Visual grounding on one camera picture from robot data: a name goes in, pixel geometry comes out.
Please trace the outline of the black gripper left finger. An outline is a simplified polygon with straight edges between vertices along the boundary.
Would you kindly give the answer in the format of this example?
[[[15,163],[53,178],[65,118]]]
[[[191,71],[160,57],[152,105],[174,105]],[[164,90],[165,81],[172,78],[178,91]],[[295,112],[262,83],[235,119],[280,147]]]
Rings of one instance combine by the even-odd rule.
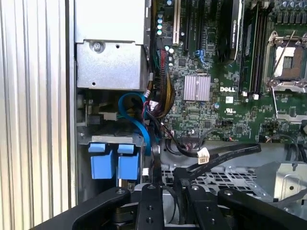
[[[146,184],[140,191],[135,230],[163,230],[165,228],[162,188]],[[33,227],[34,230],[113,230],[115,214],[121,207],[133,207],[131,192],[122,187],[110,188],[101,194]]]

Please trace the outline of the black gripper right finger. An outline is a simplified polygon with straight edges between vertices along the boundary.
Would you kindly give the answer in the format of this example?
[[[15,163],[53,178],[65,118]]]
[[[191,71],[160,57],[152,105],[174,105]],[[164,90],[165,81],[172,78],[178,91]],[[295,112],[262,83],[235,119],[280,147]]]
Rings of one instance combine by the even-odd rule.
[[[198,185],[186,188],[188,215],[201,230],[305,230],[307,221],[235,189],[217,197]]]

